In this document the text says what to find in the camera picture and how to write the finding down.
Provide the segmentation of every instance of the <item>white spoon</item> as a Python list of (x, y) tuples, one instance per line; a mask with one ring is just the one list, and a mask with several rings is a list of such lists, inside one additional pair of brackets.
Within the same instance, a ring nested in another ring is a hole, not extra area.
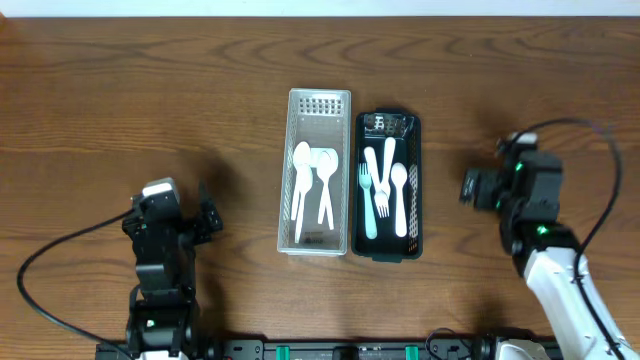
[(301, 165), (298, 169), (298, 179), (296, 186), (300, 190), (300, 207), (298, 208), (298, 219), (296, 220), (296, 243), (300, 242), (300, 233), (302, 232), (302, 220), (304, 217), (304, 197), (311, 190), (313, 185), (313, 173), (309, 165)]
[(332, 156), (329, 152), (323, 152), (318, 158), (316, 171), (318, 177), (324, 183), (322, 197), (320, 197), (320, 209), (318, 210), (318, 224), (322, 224), (326, 210), (329, 230), (333, 230), (333, 208), (331, 207), (331, 195), (329, 193), (329, 178), (338, 170), (337, 155)]
[(407, 217), (404, 212), (404, 201), (402, 199), (402, 188), (407, 182), (407, 169), (400, 163), (395, 163), (391, 167), (391, 181), (396, 186), (396, 235), (407, 236)]
[(311, 148), (311, 161), (309, 161), (309, 166), (311, 166), (312, 169), (318, 167), (318, 159), (320, 159), (320, 155), (322, 155), (323, 152), (328, 153), (332, 158), (338, 158), (338, 152), (334, 148)]
[(291, 220), (296, 219), (298, 213), (298, 199), (300, 195), (299, 180), (300, 180), (300, 168), (303, 165), (308, 165), (311, 161), (311, 148), (306, 141), (301, 141), (296, 149), (293, 151), (293, 166), (296, 168), (296, 185), (293, 187), (293, 203), (291, 204)]

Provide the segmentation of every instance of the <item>wood grain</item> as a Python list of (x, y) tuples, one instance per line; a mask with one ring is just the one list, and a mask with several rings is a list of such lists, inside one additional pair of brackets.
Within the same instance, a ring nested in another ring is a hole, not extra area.
[[(583, 116), (611, 126), (623, 193), (588, 257), (598, 290), (640, 342), (640, 27), (613, 18), (10, 19), (0, 32), (0, 359), (92, 359), (94, 344), (21, 300), (15, 272), (53, 237), (126, 210), (172, 176), (198, 179), (225, 230), (198, 253), (212, 330), (288, 338), (422, 338), (448, 326), (551, 329), (499, 245), (497, 218), (458, 204), (464, 170), (499, 136)], [(353, 114), (423, 119), (425, 251), (401, 265), (276, 251), (287, 96), (349, 89)], [(541, 134), (565, 160), (561, 220), (583, 237), (606, 203), (606, 147)], [(64, 319), (124, 337), (136, 283), (113, 226), (54, 249), (27, 287)]]

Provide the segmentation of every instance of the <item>perforated vent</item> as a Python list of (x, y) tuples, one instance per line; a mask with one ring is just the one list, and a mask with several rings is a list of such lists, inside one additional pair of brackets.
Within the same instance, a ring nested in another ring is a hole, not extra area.
[(418, 167), (409, 168), (409, 184), (411, 185), (411, 209), (409, 210), (409, 237), (418, 237)]
[(368, 115), (366, 118), (365, 131), (367, 135), (399, 137), (404, 135), (405, 130), (406, 122), (402, 115)]
[(298, 113), (313, 115), (342, 115), (344, 104), (338, 98), (305, 97), (300, 98)]

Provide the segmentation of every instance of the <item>plastic fork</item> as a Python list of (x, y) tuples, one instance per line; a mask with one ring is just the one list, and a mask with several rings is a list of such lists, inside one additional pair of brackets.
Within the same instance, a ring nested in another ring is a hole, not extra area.
[(369, 174), (367, 164), (360, 164), (358, 183), (364, 192), (365, 234), (369, 239), (375, 239), (378, 237), (378, 229), (376, 228), (376, 217), (373, 214), (373, 205), (371, 204), (371, 174)]
[(364, 148), (364, 158), (367, 160), (367, 168), (371, 179), (373, 180), (373, 187), (376, 190), (373, 200), (376, 203), (378, 209), (378, 216), (380, 218), (386, 218), (389, 216), (389, 197), (382, 190), (380, 185), (380, 178), (378, 177), (378, 162), (376, 161), (376, 153), (371, 146)]

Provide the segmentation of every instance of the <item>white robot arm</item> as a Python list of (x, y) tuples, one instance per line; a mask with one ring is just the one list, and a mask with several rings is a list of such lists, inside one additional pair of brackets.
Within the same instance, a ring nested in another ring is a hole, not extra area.
[[(604, 335), (596, 325), (573, 279), (576, 252), (570, 248), (550, 247), (534, 250), (527, 262), (524, 278), (544, 309), (565, 360), (615, 359)], [(631, 349), (616, 326), (591, 279), (587, 259), (580, 258), (582, 284), (598, 317), (609, 334), (620, 343), (627, 360), (640, 357)]]

